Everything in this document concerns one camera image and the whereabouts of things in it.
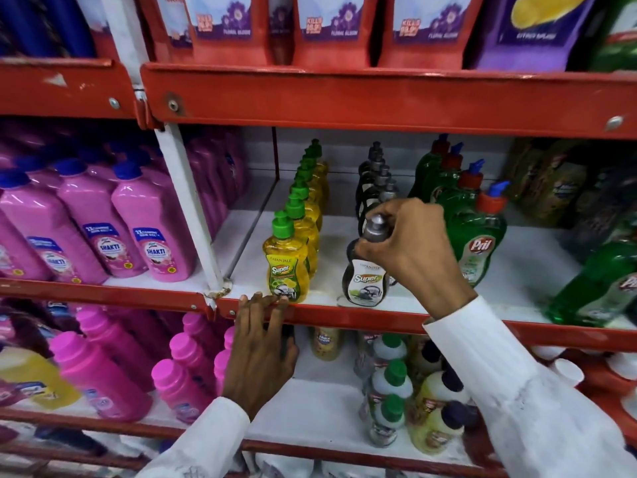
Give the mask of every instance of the right hand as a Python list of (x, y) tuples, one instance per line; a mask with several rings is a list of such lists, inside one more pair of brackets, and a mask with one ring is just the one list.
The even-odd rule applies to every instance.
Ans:
[(392, 236), (382, 243), (360, 239), (355, 251), (383, 267), (408, 289), (435, 319), (446, 317), (477, 297), (458, 267), (439, 204), (418, 198), (393, 199), (366, 214), (384, 215)]

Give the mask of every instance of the yellow bottle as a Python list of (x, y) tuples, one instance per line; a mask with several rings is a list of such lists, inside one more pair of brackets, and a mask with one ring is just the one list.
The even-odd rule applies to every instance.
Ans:
[(310, 278), (314, 277), (319, 264), (317, 252), (319, 250), (319, 229), (309, 216), (305, 216), (305, 202), (298, 194), (293, 194), (285, 203), (285, 213), (294, 222), (294, 235), (305, 241), (308, 246), (308, 262), (310, 263)]
[(294, 236), (294, 223), (285, 211), (275, 212), (272, 234), (263, 243), (268, 264), (267, 286), (273, 295), (300, 303), (310, 289), (308, 246)]
[(291, 194), (296, 194), (299, 199), (305, 203), (305, 215), (308, 216), (317, 226), (317, 229), (323, 227), (323, 213), (318, 203), (310, 197), (310, 188), (302, 181), (295, 181), (290, 188)]
[(325, 166), (319, 166), (315, 153), (310, 151), (310, 148), (305, 150), (305, 155), (301, 159), (301, 167), (312, 169), (312, 174), (318, 178), (321, 189), (323, 191), (323, 199), (325, 202), (329, 200), (329, 184), (327, 182), (327, 169)]
[(41, 355), (19, 347), (0, 351), (0, 378), (12, 382), (20, 392), (44, 409), (58, 409), (82, 395), (60, 377), (57, 367)]
[(295, 180), (296, 178), (300, 178), (301, 181), (304, 181), (308, 185), (310, 192), (314, 193), (314, 200), (318, 203), (320, 210), (322, 212), (325, 211), (327, 198), (325, 198), (325, 194), (323, 193), (323, 181), (314, 172), (314, 160), (303, 159), (301, 165), (296, 168), (296, 176), (294, 177)]

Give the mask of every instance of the white shirt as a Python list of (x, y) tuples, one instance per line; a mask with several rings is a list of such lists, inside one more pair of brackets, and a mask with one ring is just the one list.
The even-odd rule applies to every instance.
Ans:
[[(478, 405), (511, 478), (637, 478), (617, 425), (538, 364), (482, 297), (426, 330)], [(137, 477), (222, 478), (249, 425), (243, 409), (217, 398)]]

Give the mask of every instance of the white cap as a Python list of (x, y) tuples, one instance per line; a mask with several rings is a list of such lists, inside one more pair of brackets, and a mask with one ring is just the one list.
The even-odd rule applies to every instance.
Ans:
[(622, 407), (631, 415), (631, 418), (637, 419), (637, 389), (633, 389), (630, 394), (622, 398)]
[(566, 347), (556, 347), (554, 345), (534, 345), (531, 347), (531, 352), (545, 361), (552, 361), (565, 350)]
[(637, 353), (615, 353), (606, 359), (615, 374), (628, 380), (637, 380)]
[(571, 387), (575, 387), (584, 380), (582, 369), (566, 359), (556, 359), (548, 368)]

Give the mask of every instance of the person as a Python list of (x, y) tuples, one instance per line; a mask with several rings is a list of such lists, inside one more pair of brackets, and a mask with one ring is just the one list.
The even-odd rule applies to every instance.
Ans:
[[(425, 329), (466, 386), (511, 478), (637, 477), (617, 425), (576, 389), (538, 364), (465, 281), (447, 239), (442, 207), (395, 199), (384, 214), (394, 231), (356, 253), (381, 265), (433, 318)], [(242, 296), (223, 395), (138, 478), (221, 478), (251, 420), (291, 378), (298, 349), (280, 358), (287, 300)]]

